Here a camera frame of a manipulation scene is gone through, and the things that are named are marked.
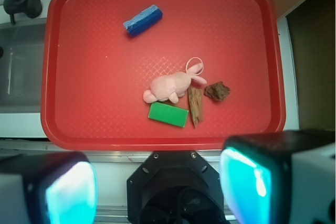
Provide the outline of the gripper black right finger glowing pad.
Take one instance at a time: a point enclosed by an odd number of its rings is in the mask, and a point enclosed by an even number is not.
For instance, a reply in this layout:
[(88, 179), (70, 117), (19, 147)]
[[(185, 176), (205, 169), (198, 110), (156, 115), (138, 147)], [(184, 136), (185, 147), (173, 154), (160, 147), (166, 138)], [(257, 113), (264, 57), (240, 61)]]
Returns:
[(219, 176), (239, 223), (335, 223), (333, 131), (231, 136)]

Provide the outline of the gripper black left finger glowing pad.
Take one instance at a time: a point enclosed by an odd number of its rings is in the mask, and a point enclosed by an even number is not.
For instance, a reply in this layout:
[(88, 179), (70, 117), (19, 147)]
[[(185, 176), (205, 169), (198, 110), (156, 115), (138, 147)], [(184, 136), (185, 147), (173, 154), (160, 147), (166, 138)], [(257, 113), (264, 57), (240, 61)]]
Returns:
[(97, 204), (83, 153), (1, 156), (1, 223), (94, 223)]

